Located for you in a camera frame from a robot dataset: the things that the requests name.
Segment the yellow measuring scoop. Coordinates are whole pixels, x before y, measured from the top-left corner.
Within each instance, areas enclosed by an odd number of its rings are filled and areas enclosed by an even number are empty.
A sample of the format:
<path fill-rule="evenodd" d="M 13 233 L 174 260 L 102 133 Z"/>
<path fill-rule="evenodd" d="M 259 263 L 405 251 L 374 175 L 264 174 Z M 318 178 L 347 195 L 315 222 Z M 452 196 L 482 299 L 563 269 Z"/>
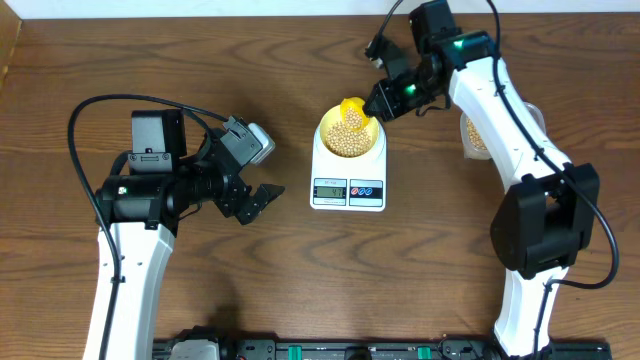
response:
<path fill-rule="evenodd" d="M 344 125 L 353 131 L 363 130 L 370 118 L 364 114 L 365 101 L 359 97 L 345 98 L 340 104 L 341 119 Z"/>

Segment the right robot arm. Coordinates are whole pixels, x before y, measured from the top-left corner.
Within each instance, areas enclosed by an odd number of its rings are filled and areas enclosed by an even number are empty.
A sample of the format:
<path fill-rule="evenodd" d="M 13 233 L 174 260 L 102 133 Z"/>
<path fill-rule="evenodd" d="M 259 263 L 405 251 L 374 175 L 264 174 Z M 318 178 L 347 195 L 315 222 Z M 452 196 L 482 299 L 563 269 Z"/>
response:
<path fill-rule="evenodd" d="M 574 165 L 536 123 L 511 84 L 501 39 L 465 33 L 445 1 L 428 1 L 409 15 L 420 62 L 382 31 L 365 50 L 386 71 L 363 111 L 384 122 L 410 111 L 447 107 L 467 115 L 488 149 L 505 190 L 490 225 L 494 251 L 506 269 L 502 308 L 492 332 L 505 359 L 534 359 L 547 352 L 554 291 L 590 242 L 599 176 L 590 164 Z"/>

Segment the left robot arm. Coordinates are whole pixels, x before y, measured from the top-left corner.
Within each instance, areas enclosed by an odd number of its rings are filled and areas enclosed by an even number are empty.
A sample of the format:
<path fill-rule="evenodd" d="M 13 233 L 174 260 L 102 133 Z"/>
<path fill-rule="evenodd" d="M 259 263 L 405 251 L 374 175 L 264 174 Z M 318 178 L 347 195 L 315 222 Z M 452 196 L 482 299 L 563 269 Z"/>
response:
<path fill-rule="evenodd" d="M 86 359 L 149 359 L 159 292 L 180 221 L 213 202 L 247 225 L 284 189 L 252 189 L 240 173 L 275 148 L 257 124 L 230 117 L 188 155 L 179 109 L 135 111 L 132 150 L 114 161 L 95 197 L 105 225 Z"/>

